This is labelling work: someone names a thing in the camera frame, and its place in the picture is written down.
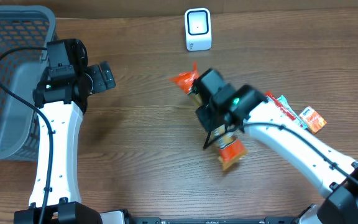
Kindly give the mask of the orange pasta packet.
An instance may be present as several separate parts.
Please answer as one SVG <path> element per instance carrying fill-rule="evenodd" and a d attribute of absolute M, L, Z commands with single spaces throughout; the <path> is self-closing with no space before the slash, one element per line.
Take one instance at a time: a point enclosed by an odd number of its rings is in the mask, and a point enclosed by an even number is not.
<path fill-rule="evenodd" d="M 179 73 L 175 77 L 171 77 L 169 80 L 176 84 L 188 97 L 192 100 L 193 104 L 197 107 L 196 114 L 199 117 L 200 123 L 208 132 L 206 142 L 209 141 L 211 135 L 218 137 L 225 132 L 225 125 L 219 124 L 217 121 L 213 123 L 213 130 L 211 127 L 211 109 L 207 104 L 202 102 L 201 96 L 193 88 L 193 82 L 199 78 L 199 72 L 197 69 L 197 63 L 193 62 L 193 68 L 191 71 Z M 230 166 L 236 163 L 239 159 L 244 157 L 248 150 L 243 145 L 240 139 L 238 139 L 234 133 L 228 133 L 214 144 L 214 148 L 219 151 L 219 161 L 222 164 L 223 171 L 228 170 Z"/>

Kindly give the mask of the red stick snack packet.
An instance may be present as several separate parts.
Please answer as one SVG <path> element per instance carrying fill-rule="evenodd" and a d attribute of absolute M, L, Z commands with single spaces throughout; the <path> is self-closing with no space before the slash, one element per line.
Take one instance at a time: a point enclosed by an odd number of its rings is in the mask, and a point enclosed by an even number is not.
<path fill-rule="evenodd" d="M 280 109 L 280 111 L 285 114 L 287 117 L 289 117 L 292 121 L 296 120 L 296 117 L 291 113 L 284 105 L 279 102 L 276 97 L 273 96 L 271 91 L 267 91 L 264 93 L 266 97 L 268 97 L 268 100 L 271 100 L 275 103 L 275 106 Z"/>

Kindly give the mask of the teal snack packet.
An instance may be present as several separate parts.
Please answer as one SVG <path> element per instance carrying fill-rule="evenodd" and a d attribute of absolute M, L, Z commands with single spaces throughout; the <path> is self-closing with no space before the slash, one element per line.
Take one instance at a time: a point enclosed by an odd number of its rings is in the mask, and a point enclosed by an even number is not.
<path fill-rule="evenodd" d="M 299 125 L 299 127 L 303 128 L 303 129 L 308 128 L 307 125 L 301 120 L 301 118 L 292 109 L 292 107 L 288 103 L 287 99 L 283 95 L 281 95 L 278 98 L 278 101 L 295 117 L 295 119 L 293 120 L 294 123 L 296 123 L 297 125 Z"/>

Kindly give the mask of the small orange sachet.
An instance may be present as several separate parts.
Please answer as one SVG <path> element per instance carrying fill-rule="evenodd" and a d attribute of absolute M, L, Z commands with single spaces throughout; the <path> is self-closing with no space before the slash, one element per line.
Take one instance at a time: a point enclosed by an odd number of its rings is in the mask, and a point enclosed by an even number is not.
<path fill-rule="evenodd" d="M 312 134 L 316 134 L 318 131 L 324 128 L 326 125 L 326 120 L 312 107 L 306 107 L 300 114 L 302 122 L 304 122 L 309 131 Z"/>

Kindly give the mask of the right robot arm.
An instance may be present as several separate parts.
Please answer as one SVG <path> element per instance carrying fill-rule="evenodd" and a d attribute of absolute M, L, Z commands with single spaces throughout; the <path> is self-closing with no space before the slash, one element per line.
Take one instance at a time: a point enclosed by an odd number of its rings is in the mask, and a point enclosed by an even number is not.
<path fill-rule="evenodd" d="M 212 68 L 193 81 L 201 98 L 196 110 L 200 123 L 215 137 L 204 147 L 240 130 L 264 143 L 298 169 L 324 198 L 293 223 L 358 223 L 358 162 L 331 148 L 295 124 L 274 102 L 250 85 L 235 89 Z"/>

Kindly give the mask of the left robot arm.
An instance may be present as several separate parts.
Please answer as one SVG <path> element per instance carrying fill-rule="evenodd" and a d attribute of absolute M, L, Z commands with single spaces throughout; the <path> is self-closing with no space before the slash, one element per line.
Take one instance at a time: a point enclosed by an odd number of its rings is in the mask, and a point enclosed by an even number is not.
<path fill-rule="evenodd" d="M 89 65 L 82 41 L 46 45 L 48 65 L 34 92 L 40 128 L 34 188 L 14 223 L 101 223 L 99 212 L 82 204 L 78 188 L 78 136 L 88 97 L 115 88 L 107 62 Z"/>

